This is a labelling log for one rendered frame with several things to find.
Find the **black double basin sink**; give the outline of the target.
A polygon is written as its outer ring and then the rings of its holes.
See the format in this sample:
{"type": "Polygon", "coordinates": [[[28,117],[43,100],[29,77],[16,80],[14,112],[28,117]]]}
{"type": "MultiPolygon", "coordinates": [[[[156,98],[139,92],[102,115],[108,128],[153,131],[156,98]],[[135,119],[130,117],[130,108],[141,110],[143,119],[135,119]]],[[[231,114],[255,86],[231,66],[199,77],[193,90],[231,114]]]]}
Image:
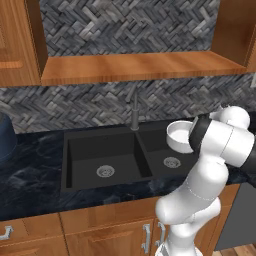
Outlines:
{"type": "Polygon", "coordinates": [[[193,153],[170,149],[163,128],[133,132],[126,127],[102,127],[68,132],[64,135],[61,190],[184,177],[196,161],[193,153]]]}

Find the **white saucepan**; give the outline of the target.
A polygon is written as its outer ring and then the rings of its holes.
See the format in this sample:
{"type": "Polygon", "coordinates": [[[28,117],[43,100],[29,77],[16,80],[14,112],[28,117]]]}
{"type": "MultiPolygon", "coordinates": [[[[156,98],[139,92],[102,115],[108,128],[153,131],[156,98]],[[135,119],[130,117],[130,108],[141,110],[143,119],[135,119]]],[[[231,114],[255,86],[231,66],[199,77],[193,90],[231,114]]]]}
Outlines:
{"type": "Polygon", "coordinates": [[[174,121],[166,128],[167,145],[174,151],[181,154],[193,153],[189,144],[189,132],[192,127],[191,121],[174,121]]]}

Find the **wooden panel under sink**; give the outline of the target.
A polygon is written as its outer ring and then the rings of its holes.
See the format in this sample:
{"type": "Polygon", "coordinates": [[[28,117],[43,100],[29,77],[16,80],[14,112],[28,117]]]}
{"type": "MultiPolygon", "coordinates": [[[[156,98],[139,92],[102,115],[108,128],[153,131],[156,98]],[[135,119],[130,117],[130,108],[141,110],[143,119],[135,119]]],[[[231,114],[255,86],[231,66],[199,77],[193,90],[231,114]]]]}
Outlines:
{"type": "Polygon", "coordinates": [[[99,227],[155,217],[157,197],[89,207],[60,213],[64,233],[72,234],[99,227]]]}

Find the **dark grey tap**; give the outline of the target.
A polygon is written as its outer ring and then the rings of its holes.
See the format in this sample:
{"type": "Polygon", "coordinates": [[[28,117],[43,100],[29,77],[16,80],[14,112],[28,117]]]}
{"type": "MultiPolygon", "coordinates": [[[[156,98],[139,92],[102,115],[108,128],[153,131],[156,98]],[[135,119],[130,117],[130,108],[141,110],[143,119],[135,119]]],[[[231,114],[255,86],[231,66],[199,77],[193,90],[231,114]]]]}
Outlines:
{"type": "Polygon", "coordinates": [[[137,89],[133,88],[131,91],[131,97],[133,100],[132,115],[131,115],[131,130],[139,130],[139,107],[138,107],[138,94],[137,89]]]}

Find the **dark blue round vessel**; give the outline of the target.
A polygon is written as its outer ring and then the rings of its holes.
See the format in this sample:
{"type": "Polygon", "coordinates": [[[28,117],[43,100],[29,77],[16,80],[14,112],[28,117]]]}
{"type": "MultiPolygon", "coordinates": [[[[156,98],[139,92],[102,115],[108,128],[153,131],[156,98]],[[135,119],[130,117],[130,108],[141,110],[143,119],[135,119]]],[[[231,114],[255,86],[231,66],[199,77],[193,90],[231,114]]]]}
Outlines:
{"type": "Polygon", "coordinates": [[[17,137],[10,117],[0,112],[0,163],[9,160],[17,146],[17,137]]]}

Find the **wooden drawer front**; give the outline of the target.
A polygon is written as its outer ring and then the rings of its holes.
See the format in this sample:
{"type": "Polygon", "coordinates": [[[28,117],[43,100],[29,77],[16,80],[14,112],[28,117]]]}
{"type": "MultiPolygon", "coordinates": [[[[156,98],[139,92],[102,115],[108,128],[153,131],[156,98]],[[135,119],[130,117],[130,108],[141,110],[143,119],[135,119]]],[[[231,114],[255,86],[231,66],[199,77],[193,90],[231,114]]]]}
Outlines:
{"type": "Polygon", "coordinates": [[[0,221],[0,236],[5,234],[6,226],[11,226],[13,232],[10,234],[9,239],[0,240],[0,245],[27,242],[62,235],[60,218],[57,213],[0,221]]]}

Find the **grey dishwasher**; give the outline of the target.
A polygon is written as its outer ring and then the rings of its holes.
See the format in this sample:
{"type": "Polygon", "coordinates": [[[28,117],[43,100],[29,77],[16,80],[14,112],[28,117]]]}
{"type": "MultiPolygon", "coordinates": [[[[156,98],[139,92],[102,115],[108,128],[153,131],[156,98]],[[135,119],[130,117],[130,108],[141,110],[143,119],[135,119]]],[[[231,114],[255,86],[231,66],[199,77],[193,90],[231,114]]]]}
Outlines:
{"type": "Polygon", "coordinates": [[[215,250],[253,243],[256,243],[256,188],[242,183],[215,250]]]}

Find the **wooden wall shelf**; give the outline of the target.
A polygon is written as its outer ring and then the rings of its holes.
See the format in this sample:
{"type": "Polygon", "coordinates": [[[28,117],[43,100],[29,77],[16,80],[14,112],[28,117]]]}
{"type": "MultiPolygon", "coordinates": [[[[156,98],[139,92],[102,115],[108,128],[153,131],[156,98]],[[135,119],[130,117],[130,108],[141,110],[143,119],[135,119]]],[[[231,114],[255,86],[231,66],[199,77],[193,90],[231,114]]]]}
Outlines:
{"type": "Polygon", "coordinates": [[[214,52],[169,52],[49,57],[44,86],[243,74],[241,66],[214,52]]]}

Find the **wooden wall cupboard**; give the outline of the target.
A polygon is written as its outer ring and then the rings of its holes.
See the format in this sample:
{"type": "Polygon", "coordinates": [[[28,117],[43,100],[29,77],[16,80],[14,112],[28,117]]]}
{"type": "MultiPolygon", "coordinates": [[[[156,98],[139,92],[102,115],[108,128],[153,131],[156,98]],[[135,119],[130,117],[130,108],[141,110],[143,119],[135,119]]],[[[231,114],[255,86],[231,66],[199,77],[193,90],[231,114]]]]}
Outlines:
{"type": "Polygon", "coordinates": [[[220,0],[211,50],[256,72],[256,0],[220,0]]]}
{"type": "Polygon", "coordinates": [[[40,85],[47,59],[39,0],[0,0],[0,87],[40,85]]]}

